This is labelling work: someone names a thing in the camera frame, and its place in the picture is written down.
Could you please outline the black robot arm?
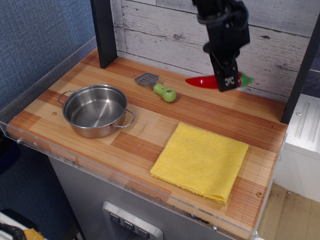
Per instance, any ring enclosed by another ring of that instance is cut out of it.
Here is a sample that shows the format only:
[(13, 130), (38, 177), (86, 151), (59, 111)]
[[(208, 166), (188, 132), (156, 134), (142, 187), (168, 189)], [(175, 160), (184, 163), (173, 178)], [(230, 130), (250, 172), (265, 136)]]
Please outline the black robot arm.
[(240, 48), (250, 43), (249, 12), (240, 0), (194, 0), (197, 20), (206, 26), (208, 42), (203, 51), (210, 57), (216, 85), (224, 92), (243, 88), (253, 81), (238, 71)]

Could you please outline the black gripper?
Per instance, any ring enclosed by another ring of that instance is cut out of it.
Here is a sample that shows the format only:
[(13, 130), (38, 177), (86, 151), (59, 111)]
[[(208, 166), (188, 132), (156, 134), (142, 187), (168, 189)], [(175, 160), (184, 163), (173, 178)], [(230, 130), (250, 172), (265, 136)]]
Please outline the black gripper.
[(239, 86), (236, 58), (240, 48), (250, 42), (249, 12), (243, 1), (210, 0), (205, 7), (202, 23), (206, 26), (208, 53), (220, 92)]

